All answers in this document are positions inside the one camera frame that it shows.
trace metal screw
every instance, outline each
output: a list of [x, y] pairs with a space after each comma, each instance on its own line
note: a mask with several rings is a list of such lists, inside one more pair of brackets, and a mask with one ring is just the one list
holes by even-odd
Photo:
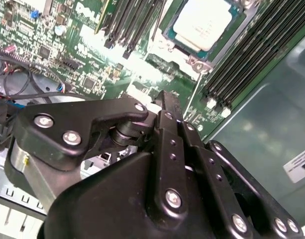
[[54, 121], [48, 116], [37, 116], [34, 123], [41, 128], [50, 128], [54, 125]]
[[134, 106], [136, 107], [137, 110], [144, 111], [144, 106], [143, 105], [136, 103]]
[[82, 142], [81, 136], [74, 131], [67, 131], [63, 134], [63, 140], [69, 145], [78, 145]]
[[243, 221], [243, 219], [239, 215], [234, 214], [232, 216], [232, 220], [233, 220], [234, 225], [236, 226], [236, 228], [240, 232], [242, 232], [242, 233], [247, 232], [247, 226], [246, 226], [245, 222]]
[[168, 119], [173, 120], [173, 117], [172, 117], [172, 115], [171, 115], [170, 113], [166, 112], [166, 113], [165, 113], [165, 116], [166, 116]]
[[279, 218], [275, 218], [275, 223], [282, 232], [287, 232], [285, 224]]
[[221, 146], [220, 146], [220, 145], [218, 145], [217, 143], [214, 143], [214, 147], [215, 147], [217, 150], [219, 150], [219, 151], [221, 151], [221, 150], [222, 150]]
[[188, 127], [189, 130], [194, 130], [193, 126], [189, 123], [187, 124], [187, 127]]
[[166, 200], [172, 208], [179, 208], [182, 203], [179, 194], [173, 190], [168, 190], [166, 192]]
[[292, 220], [288, 219], [288, 220], [287, 220], [287, 223], [288, 223], [288, 225], [290, 226], [290, 228], [291, 228], [295, 233], [298, 233], [298, 232], [299, 232], [299, 230], [298, 230], [296, 224], [295, 224]]

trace black plastic bracket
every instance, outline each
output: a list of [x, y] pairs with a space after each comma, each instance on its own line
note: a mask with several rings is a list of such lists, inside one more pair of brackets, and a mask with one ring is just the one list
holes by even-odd
[[[50, 117], [54, 125], [50, 128], [37, 126], [34, 119], [40, 115]], [[147, 117], [147, 109], [131, 98], [36, 105], [21, 111], [13, 132], [24, 151], [51, 167], [68, 171], [100, 154], [103, 148], [118, 147], [112, 141], [107, 142], [109, 130], [118, 123], [140, 122]], [[77, 132], [81, 143], [68, 145], [64, 142], [63, 134], [67, 131]]]
[[[211, 218], [211, 225], [219, 238], [252, 238], [252, 226], [248, 223], [229, 182], [218, 163], [217, 156], [204, 148], [198, 132], [187, 122], [181, 124], [185, 139], [185, 158], [197, 173], [199, 188], [204, 198], [204, 206]], [[238, 229], [233, 216], [244, 223]]]
[[[177, 100], [164, 92], [159, 97], [166, 102]], [[164, 104], [162, 106], [155, 122], [154, 158], [150, 167], [146, 210], [157, 226], [173, 230], [188, 215], [184, 145], [178, 136], [176, 111]]]
[[230, 185], [240, 204], [243, 204], [243, 211], [262, 236], [296, 238], [302, 237], [301, 229], [297, 227], [294, 232], [289, 224], [296, 220], [260, 185], [257, 180], [235, 159], [235, 157], [219, 142], [210, 141], [207, 145], [218, 158], [225, 174], [229, 176]]

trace microchip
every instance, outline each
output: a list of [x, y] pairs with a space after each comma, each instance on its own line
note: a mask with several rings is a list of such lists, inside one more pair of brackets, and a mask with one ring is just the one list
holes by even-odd
[[95, 82], [92, 79], [90, 79], [88, 77], [85, 79], [84, 86], [86, 88], [92, 89], [94, 87], [94, 85], [95, 85]]
[[72, 0], [67, 0], [66, 4], [67, 4], [68, 6], [72, 6], [72, 5], [73, 5], [73, 1], [72, 1]]
[[69, 7], [67, 7], [66, 10], [65, 10], [65, 13], [67, 15], [69, 15], [69, 14], [71, 14], [71, 12], [72, 12], [72, 10]]
[[173, 26], [176, 40], [195, 52], [209, 51], [232, 21], [230, 8], [225, 0], [189, 0]]
[[66, 9], [67, 9], [66, 5], [62, 4], [61, 5], [61, 12], [66, 12]]
[[47, 49], [45, 46], [41, 46], [38, 51], [38, 55], [40, 55], [44, 59], [48, 59], [51, 51]]
[[58, 15], [58, 16], [56, 17], [56, 23], [57, 23], [58, 25], [63, 25], [64, 22], [65, 22], [65, 18], [64, 18], [63, 16]]
[[120, 63], [118, 63], [118, 64], [116, 65], [116, 69], [119, 70], [119, 71], [121, 71], [121, 70], [123, 69], [123, 65], [121, 65]]
[[5, 14], [4, 14], [4, 18], [6, 21], [13, 21], [13, 14], [9, 11], [7, 11]]

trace reflective surface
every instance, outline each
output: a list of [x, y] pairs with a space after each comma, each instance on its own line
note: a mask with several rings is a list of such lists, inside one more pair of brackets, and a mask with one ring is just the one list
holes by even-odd
[[212, 137], [303, 226], [305, 178], [283, 166], [305, 150], [305, 38]]

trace electronic component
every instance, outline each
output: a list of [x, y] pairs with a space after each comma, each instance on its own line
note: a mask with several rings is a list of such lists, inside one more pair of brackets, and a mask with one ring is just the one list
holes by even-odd
[[65, 18], [62, 15], [57, 15], [56, 17], [56, 23], [58, 25], [63, 25], [65, 23]]
[[66, 12], [67, 6], [64, 4], [61, 4], [61, 12], [64, 13]]
[[92, 88], [94, 87], [94, 85], [95, 85], [95, 82], [94, 82], [92, 79], [90, 79], [89, 77], [86, 77], [86, 78], [85, 78], [84, 86], [85, 86], [86, 88], [92, 89]]
[[225, 0], [189, 0], [173, 25], [175, 39], [195, 52], [210, 51], [232, 21]]
[[67, 66], [69, 69], [74, 70], [74, 71], [76, 71], [80, 67], [80, 64], [77, 61], [72, 60], [70, 58], [62, 59], [62, 63], [65, 66]]
[[13, 54], [16, 51], [17, 51], [17, 46], [15, 44], [7, 46], [6, 48], [3, 49], [3, 52], [6, 54]]
[[55, 26], [54, 32], [57, 36], [63, 36], [67, 32], [67, 27], [64, 25]]
[[33, 19], [39, 18], [39, 11], [38, 10], [32, 11], [30, 17]]
[[123, 69], [123, 65], [121, 65], [120, 63], [118, 63], [115, 67], [117, 70], [121, 71]]
[[12, 12], [7, 11], [7, 12], [4, 14], [4, 18], [5, 18], [6, 21], [13, 21], [13, 14], [12, 14]]
[[72, 10], [69, 7], [67, 7], [65, 10], [65, 14], [69, 15], [69, 14], [71, 14], [71, 12], [72, 12]]
[[39, 48], [38, 55], [41, 56], [42, 58], [48, 59], [50, 54], [51, 54], [51, 51], [48, 48], [46, 48], [45, 46], [41, 46]]
[[255, 31], [240, 38], [230, 52], [229, 60], [224, 61], [208, 78], [203, 94], [212, 94], [223, 106], [231, 108], [264, 67], [283, 54], [290, 37], [283, 38], [282, 29], [297, 32], [305, 22], [305, 15], [302, 14], [305, 7], [297, 3], [293, 14], [288, 14], [279, 2], [275, 2], [274, 7], [273, 11], [264, 12], [253, 24]]
[[50, 13], [53, 4], [53, 0], [21, 0], [21, 2], [33, 7], [43, 15], [48, 15]]
[[72, 0], [67, 0], [66, 4], [67, 4], [67, 6], [72, 6], [73, 5], [73, 1]]

